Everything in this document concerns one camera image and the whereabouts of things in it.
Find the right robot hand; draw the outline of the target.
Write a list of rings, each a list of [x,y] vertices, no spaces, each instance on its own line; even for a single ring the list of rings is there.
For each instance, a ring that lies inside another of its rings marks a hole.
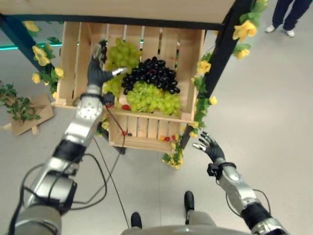
[[[198,149],[209,156],[211,161],[215,163],[218,159],[225,160],[225,155],[219,144],[205,131],[200,134],[200,143],[192,143],[195,149]]]

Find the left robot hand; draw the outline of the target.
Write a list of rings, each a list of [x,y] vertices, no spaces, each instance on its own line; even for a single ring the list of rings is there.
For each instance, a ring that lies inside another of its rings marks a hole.
[[[107,41],[102,40],[96,44],[96,46],[93,49],[91,60],[88,65],[87,70],[87,79],[88,79],[88,86],[89,85],[96,85],[98,87],[102,87],[103,84],[114,77],[121,75],[123,73],[126,73],[129,71],[127,67],[123,68],[116,68],[112,71],[103,71],[100,66],[100,57],[102,57],[104,54],[104,51],[106,48]]]

